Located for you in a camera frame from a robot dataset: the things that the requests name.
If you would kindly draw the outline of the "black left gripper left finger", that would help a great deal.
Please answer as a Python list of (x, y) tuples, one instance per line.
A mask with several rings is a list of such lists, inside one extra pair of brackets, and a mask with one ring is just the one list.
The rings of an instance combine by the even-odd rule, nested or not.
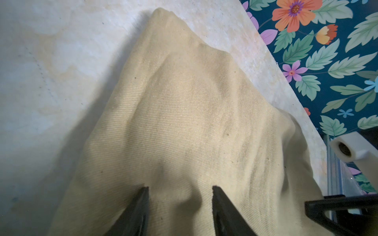
[(149, 220), (149, 188), (141, 188), (105, 236), (146, 236)]

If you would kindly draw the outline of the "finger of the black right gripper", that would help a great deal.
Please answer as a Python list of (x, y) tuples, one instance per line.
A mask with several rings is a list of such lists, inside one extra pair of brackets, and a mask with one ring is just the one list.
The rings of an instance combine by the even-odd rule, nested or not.
[(308, 218), (336, 236), (376, 236), (378, 234), (378, 196), (326, 196), (305, 202)]

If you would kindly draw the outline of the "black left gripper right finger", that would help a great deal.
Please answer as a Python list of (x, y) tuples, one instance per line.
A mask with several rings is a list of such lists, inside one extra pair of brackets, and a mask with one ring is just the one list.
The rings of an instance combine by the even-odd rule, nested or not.
[(219, 186), (213, 186), (212, 213), (216, 236), (257, 236)]

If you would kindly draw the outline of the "khaki pants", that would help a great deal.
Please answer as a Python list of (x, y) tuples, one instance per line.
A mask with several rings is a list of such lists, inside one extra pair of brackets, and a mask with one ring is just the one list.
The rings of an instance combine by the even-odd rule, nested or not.
[(150, 189), (150, 236), (213, 236), (220, 186), (259, 236), (327, 236), (308, 145), (232, 56), (156, 9), (85, 143), (51, 236), (102, 236)]

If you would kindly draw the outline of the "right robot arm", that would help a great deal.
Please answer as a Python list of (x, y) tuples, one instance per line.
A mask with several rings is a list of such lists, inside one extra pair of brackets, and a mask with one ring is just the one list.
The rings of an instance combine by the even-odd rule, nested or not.
[(378, 234), (378, 128), (345, 133), (327, 146), (327, 192), (305, 214), (335, 236)]

